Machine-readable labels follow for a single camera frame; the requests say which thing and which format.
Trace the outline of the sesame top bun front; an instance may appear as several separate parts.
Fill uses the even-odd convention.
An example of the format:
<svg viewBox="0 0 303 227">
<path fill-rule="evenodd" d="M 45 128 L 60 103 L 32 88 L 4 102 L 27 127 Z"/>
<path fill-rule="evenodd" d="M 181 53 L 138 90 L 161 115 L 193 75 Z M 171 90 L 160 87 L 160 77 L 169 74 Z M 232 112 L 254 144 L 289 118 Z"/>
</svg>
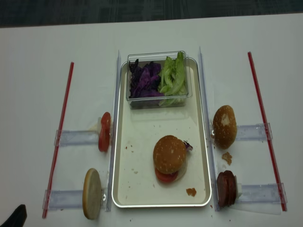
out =
<svg viewBox="0 0 303 227">
<path fill-rule="evenodd" d="M 159 139 L 153 149 L 153 162 L 162 174 L 179 171 L 187 160 L 185 143 L 175 136 L 167 135 Z"/>
</svg>

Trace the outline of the sesame bun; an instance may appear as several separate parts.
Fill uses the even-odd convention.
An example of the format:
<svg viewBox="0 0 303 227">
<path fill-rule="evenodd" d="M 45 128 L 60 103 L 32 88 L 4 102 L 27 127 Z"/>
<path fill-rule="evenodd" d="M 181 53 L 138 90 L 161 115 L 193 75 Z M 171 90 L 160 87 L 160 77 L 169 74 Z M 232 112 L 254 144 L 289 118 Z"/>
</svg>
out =
<svg viewBox="0 0 303 227">
<path fill-rule="evenodd" d="M 228 149 L 236 139 L 237 123 L 230 105 L 221 106 L 213 119 L 214 141 L 221 149 Z"/>
<path fill-rule="evenodd" d="M 153 149 L 153 162 L 162 174 L 179 171 L 187 160 L 185 143 L 175 136 L 167 135 L 159 139 Z"/>
</svg>

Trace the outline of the green lettuce leaves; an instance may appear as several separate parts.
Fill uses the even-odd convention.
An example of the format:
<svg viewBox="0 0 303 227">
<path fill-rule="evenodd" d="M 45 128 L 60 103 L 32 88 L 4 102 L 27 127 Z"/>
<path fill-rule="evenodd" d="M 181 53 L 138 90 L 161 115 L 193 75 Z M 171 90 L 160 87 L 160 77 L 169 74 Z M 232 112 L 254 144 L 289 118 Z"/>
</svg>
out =
<svg viewBox="0 0 303 227">
<path fill-rule="evenodd" d="M 176 59 L 167 56 L 159 75 L 159 93 L 164 96 L 185 96 L 187 88 L 184 52 L 178 52 Z"/>
</svg>

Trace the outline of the clear plastic vegetable box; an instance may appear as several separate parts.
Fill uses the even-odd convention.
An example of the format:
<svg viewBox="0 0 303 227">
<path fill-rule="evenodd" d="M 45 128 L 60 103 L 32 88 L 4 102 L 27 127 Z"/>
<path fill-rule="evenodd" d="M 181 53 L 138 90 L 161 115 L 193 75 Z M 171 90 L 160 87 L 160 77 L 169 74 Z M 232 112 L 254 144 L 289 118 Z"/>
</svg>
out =
<svg viewBox="0 0 303 227">
<path fill-rule="evenodd" d="M 161 69 L 162 69 L 164 66 L 166 57 L 169 56 L 172 59 L 176 59 L 178 52 L 184 52 L 184 51 L 128 55 L 127 63 L 126 63 L 127 75 L 125 77 L 125 87 L 126 87 L 125 97 L 132 109 L 173 107 L 173 106 L 185 105 L 186 99 L 192 96 L 191 76 L 190 76 L 190 69 L 189 69 L 189 57 L 185 52 L 184 52 L 184 58 L 185 58 L 186 88 L 187 88 L 187 94 L 185 96 L 157 96 L 157 97 L 129 98 L 130 79 L 131 79 L 131 72 L 130 72 L 129 66 L 128 66 L 129 62 L 134 63 L 138 59 L 139 60 L 138 65 L 142 68 L 146 64 L 153 61 L 154 63 L 159 63 L 161 65 Z"/>
</svg>

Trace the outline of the purple cabbage strip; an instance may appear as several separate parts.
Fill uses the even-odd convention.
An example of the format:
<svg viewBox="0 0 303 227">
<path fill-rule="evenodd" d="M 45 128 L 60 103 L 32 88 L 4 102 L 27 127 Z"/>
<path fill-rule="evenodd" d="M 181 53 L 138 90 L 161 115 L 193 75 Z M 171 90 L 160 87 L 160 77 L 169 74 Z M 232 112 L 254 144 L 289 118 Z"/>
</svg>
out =
<svg viewBox="0 0 303 227">
<path fill-rule="evenodd" d="M 190 152 L 193 150 L 193 147 L 186 141 L 183 141 L 186 147 L 187 152 Z"/>
</svg>

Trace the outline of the sesame top bun rear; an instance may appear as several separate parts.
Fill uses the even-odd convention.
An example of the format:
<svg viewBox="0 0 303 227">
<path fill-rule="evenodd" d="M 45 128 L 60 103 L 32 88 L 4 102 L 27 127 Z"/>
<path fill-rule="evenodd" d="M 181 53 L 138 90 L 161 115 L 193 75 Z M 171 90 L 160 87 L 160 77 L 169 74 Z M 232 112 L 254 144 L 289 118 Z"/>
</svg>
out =
<svg viewBox="0 0 303 227">
<path fill-rule="evenodd" d="M 236 139 L 237 123 L 230 105 L 221 106 L 213 119 L 214 141 L 221 149 L 228 149 Z"/>
</svg>

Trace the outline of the left red strip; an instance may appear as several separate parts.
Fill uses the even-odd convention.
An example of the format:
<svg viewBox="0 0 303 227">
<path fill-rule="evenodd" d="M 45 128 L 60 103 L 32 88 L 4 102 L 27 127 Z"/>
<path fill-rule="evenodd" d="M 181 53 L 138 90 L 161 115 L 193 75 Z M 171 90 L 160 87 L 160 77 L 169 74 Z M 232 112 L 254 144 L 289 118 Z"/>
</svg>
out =
<svg viewBox="0 0 303 227">
<path fill-rule="evenodd" d="M 46 219 L 46 217 L 47 217 L 49 197 L 50 197 L 50 193 L 51 193 L 51 189 L 52 189 L 52 183 L 53 183 L 53 174 L 54 174 L 54 170 L 55 170 L 55 166 L 56 166 L 56 160 L 57 160 L 57 156 L 58 156 L 58 150 L 59 150 L 58 143 L 59 143 L 60 138 L 61 138 L 64 118 L 65 118 L 65 112 L 66 112 L 66 106 L 67 106 L 68 96 L 69 96 L 69 91 L 70 91 L 70 86 L 71 86 L 73 68 L 74 68 L 74 62 L 71 62 L 70 69 L 69 69 L 68 80 L 67 80 L 67 85 L 66 85 L 66 90 L 65 90 L 65 95 L 64 95 L 64 101 L 63 101 L 63 105 L 62 105 L 60 123 L 59 123 L 59 127 L 58 127 L 58 130 L 57 130 L 57 135 L 55 136 L 53 160 L 52 160 L 52 166 L 51 166 L 51 171 L 50 171 L 50 175 L 49 175 L 49 182 L 48 182 L 48 186 L 47 186 L 47 189 L 46 189 L 42 219 Z"/>
</svg>

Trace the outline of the red strip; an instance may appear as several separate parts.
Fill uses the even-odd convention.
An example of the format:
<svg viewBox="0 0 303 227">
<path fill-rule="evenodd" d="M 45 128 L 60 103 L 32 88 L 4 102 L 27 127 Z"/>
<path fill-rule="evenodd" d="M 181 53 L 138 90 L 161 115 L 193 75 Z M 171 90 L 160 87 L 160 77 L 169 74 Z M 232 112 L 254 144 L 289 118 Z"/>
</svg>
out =
<svg viewBox="0 0 303 227">
<path fill-rule="evenodd" d="M 56 166 L 56 160 L 57 160 L 57 156 L 58 156 L 58 150 L 59 150 L 58 143 L 59 143 L 60 138 L 61 138 L 64 118 L 65 118 L 65 112 L 66 112 L 66 106 L 67 106 L 68 96 L 69 96 L 69 91 L 70 91 L 70 86 L 71 86 L 73 68 L 74 68 L 74 62 L 71 62 L 70 69 L 69 69 L 68 80 L 67 80 L 67 85 L 66 85 L 66 90 L 65 90 L 65 95 L 64 95 L 64 101 L 63 101 L 63 105 L 62 105 L 60 123 L 59 123 L 59 127 L 58 127 L 58 130 L 57 130 L 57 135 L 55 136 L 53 160 L 52 160 L 52 166 L 51 166 L 51 171 L 50 171 L 50 175 L 49 175 L 49 182 L 48 182 L 48 186 L 47 186 L 47 189 L 46 189 L 42 219 L 46 219 L 46 217 L 47 217 L 49 197 L 50 197 L 50 193 L 51 193 L 51 189 L 52 189 L 52 183 L 53 183 L 53 174 L 54 174 L 54 170 L 55 170 L 55 166 Z"/>
<path fill-rule="evenodd" d="M 266 112 L 265 112 L 265 108 L 264 108 L 263 100 L 262 100 L 262 95 L 261 95 L 261 91 L 259 88 L 258 78 L 257 78 L 255 66 L 254 66 L 254 61 L 252 58 L 252 53 L 248 52 L 247 55 L 248 55 L 251 73 L 252 73 L 252 77 L 253 77 L 253 81 L 254 81 L 257 97 L 258 97 L 258 103 L 259 103 L 259 107 L 260 107 L 260 111 L 261 111 L 262 121 L 263 121 L 263 124 L 265 125 L 267 144 L 268 144 L 271 162 L 272 162 L 272 166 L 273 166 L 273 170 L 274 170 L 275 180 L 276 180 L 277 187 L 278 187 L 279 197 L 281 200 L 281 208 L 282 208 L 283 212 L 286 212 L 287 211 L 286 196 L 283 194 L 283 187 L 282 187 L 282 182 L 280 179 L 280 175 L 279 175 L 279 171 L 278 171 L 278 167 L 277 167 L 277 163 L 276 163 L 276 157 L 275 157 L 275 153 L 274 153 L 273 143 L 272 143 L 272 139 L 270 139 L 270 132 L 271 132 L 271 130 L 269 129 L 270 124 L 267 121 Z"/>
</svg>

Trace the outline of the clear holder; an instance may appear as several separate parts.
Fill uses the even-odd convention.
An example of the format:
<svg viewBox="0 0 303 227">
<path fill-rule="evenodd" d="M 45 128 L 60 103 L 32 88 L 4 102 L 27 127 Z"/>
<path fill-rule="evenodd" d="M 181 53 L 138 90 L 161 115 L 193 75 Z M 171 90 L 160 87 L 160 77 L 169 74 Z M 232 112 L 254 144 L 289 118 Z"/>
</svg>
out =
<svg viewBox="0 0 303 227">
<path fill-rule="evenodd" d="M 283 194 L 285 194 L 284 184 L 282 183 Z M 242 196 L 235 200 L 235 203 L 280 203 L 278 187 L 276 183 L 243 185 Z"/>
<path fill-rule="evenodd" d="M 80 146 L 98 144 L 99 135 L 95 131 L 67 131 L 57 130 L 54 145 Z"/>
<path fill-rule="evenodd" d="M 46 190 L 43 210 L 82 209 L 83 190 Z"/>
<path fill-rule="evenodd" d="M 235 140 L 260 140 L 271 141 L 273 138 L 270 123 L 260 123 L 254 125 L 237 125 L 237 135 Z"/>
</svg>

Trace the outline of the brown crumb on table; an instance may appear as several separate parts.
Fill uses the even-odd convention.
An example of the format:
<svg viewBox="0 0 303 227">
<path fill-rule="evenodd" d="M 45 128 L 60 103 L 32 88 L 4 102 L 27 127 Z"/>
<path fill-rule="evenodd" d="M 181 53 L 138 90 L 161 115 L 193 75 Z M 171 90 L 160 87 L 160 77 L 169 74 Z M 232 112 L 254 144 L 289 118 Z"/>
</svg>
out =
<svg viewBox="0 0 303 227">
<path fill-rule="evenodd" d="M 232 155 L 229 152 L 226 152 L 222 155 L 222 159 L 227 162 L 227 164 L 230 166 L 232 163 Z"/>
</svg>

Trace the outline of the brown crumb on tray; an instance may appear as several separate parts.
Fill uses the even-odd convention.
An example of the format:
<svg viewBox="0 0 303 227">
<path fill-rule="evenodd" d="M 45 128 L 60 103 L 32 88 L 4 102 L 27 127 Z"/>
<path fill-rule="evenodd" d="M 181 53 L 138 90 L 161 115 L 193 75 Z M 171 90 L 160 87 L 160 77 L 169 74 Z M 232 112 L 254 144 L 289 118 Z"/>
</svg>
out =
<svg viewBox="0 0 303 227">
<path fill-rule="evenodd" d="M 187 192 L 188 196 L 195 197 L 195 195 L 196 195 L 196 189 L 195 188 L 187 188 L 186 192 Z"/>
</svg>

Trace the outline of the clear holder lower right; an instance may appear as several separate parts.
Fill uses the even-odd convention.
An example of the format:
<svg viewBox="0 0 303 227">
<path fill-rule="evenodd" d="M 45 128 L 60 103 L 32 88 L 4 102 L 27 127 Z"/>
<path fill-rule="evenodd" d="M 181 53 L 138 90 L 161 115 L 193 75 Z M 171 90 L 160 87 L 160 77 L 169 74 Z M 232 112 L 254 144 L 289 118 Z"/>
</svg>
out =
<svg viewBox="0 0 303 227">
<path fill-rule="evenodd" d="M 282 183 L 283 194 L 285 194 L 284 184 Z M 235 200 L 235 203 L 280 203 L 278 187 L 276 183 L 243 185 L 242 196 Z"/>
</svg>

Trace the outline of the black object bottom left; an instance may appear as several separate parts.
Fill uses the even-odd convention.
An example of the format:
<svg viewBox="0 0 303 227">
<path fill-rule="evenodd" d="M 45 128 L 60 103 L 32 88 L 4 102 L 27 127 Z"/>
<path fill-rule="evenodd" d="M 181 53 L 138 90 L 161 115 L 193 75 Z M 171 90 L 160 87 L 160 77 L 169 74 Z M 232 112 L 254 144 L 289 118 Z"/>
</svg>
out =
<svg viewBox="0 0 303 227">
<path fill-rule="evenodd" d="M 25 204 L 20 204 L 0 227 L 23 227 L 27 219 Z"/>
</svg>

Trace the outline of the right long clear rail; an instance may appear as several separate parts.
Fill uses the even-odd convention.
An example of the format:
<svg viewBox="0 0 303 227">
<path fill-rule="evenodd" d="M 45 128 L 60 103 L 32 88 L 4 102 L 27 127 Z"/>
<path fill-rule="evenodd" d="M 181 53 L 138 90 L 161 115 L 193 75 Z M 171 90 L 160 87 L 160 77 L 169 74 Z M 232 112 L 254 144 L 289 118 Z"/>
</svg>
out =
<svg viewBox="0 0 303 227">
<path fill-rule="evenodd" d="M 199 47 L 198 52 L 198 60 L 199 60 L 199 69 L 200 69 L 200 84 L 202 87 L 202 106 L 203 106 L 203 118 L 204 118 L 204 126 L 205 126 L 205 140 L 206 140 L 206 148 L 209 162 L 209 172 L 210 172 L 210 182 L 212 195 L 214 199 L 214 210 L 216 212 L 220 211 L 220 207 L 218 205 L 218 193 L 217 193 L 217 183 L 216 183 L 216 174 L 215 174 L 215 162 L 214 162 L 214 149 L 213 149 L 213 140 L 212 140 L 212 129 L 210 122 L 210 114 L 209 114 L 209 105 L 207 99 L 207 87 L 206 87 L 206 77 L 205 77 L 205 68 L 203 63 L 203 55 L 201 51 L 201 47 Z"/>
</svg>

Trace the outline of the long clear rail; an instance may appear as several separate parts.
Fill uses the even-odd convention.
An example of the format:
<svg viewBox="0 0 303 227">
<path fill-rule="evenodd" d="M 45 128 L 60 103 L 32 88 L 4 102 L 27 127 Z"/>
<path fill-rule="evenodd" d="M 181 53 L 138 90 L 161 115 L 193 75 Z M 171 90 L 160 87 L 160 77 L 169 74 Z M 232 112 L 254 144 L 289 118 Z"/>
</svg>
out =
<svg viewBox="0 0 303 227">
<path fill-rule="evenodd" d="M 206 77 L 205 77 L 205 68 L 203 63 L 203 55 L 201 51 L 201 47 L 199 47 L 198 52 L 198 60 L 199 60 L 199 69 L 200 69 L 200 84 L 202 87 L 202 106 L 203 106 L 203 118 L 204 118 L 204 126 L 205 126 L 205 140 L 206 140 L 206 148 L 209 162 L 209 172 L 210 172 L 210 182 L 212 195 L 214 199 L 214 210 L 216 212 L 220 211 L 220 207 L 218 205 L 218 193 L 217 193 L 217 183 L 216 183 L 216 174 L 215 174 L 215 162 L 214 162 L 214 149 L 213 149 L 213 140 L 212 140 L 212 129 L 210 122 L 210 114 L 209 114 L 209 105 L 207 99 L 207 87 L 206 87 Z"/>
<path fill-rule="evenodd" d="M 118 57 L 116 62 L 116 84 L 115 84 L 115 98 L 114 109 L 112 116 L 112 139 L 110 150 L 110 162 L 109 162 L 109 176 L 107 185 L 107 200 L 106 200 L 106 212 L 111 211 L 112 206 L 112 191 L 113 191 L 113 177 L 114 177 L 114 161 L 116 151 L 116 136 L 117 136 L 117 121 L 118 121 L 118 109 L 119 109 L 119 94 L 120 94 L 120 81 L 121 81 L 121 54 L 118 50 Z"/>
</svg>

